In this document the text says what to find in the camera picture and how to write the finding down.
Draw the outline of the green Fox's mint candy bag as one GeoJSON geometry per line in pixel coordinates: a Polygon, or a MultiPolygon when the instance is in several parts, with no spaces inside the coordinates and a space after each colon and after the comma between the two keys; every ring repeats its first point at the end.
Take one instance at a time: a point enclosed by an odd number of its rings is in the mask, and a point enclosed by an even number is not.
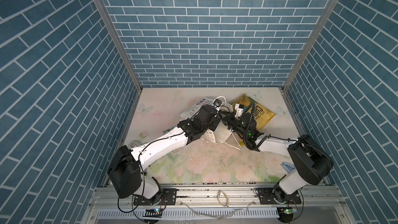
{"type": "Polygon", "coordinates": [[[175,127],[169,128],[167,130],[164,130],[164,134],[171,132],[175,127]]]}

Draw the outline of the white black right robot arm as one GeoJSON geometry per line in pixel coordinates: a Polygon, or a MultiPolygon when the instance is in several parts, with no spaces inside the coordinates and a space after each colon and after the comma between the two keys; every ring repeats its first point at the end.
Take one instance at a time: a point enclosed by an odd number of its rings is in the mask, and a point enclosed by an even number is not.
{"type": "Polygon", "coordinates": [[[250,113],[236,117],[235,113],[220,111],[219,116],[228,129],[240,136],[249,150],[277,153],[292,160],[293,172],[279,180],[272,191],[275,201],[280,204],[288,202],[301,188],[318,185],[334,166],[330,156],[309,135],[296,139],[278,138],[258,131],[250,113]]]}

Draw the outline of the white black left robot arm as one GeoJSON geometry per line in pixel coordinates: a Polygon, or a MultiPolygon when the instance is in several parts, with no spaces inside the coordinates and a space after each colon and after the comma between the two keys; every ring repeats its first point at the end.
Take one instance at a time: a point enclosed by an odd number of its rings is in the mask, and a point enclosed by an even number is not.
{"type": "Polygon", "coordinates": [[[219,122],[219,108],[204,105],[162,137],[135,148],[118,148],[107,170],[118,197],[142,196],[158,201],[163,188],[155,178],[145,178],[145,169],[171,151],[199,140],[207,130],[214,131],[219,122]]]}

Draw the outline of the yellow chips bag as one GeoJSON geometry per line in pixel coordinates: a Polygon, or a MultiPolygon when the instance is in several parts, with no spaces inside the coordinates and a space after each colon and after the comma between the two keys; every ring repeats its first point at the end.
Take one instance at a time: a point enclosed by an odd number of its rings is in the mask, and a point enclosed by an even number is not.
{"type": "Polygon", "coordinates": [[[243,94],[241,97],[236,99],[232,105],[235,106],[236,104],[243,105],[243,109],[245,113],[249,115],[252,112],[252,105],[254,105],[254,120],[257,123],[257,130],[261,131],[276,115],[274,112],[269,110],[267,107],[263,106],[262,104],[258,103],[251,97],[243,94]]]}

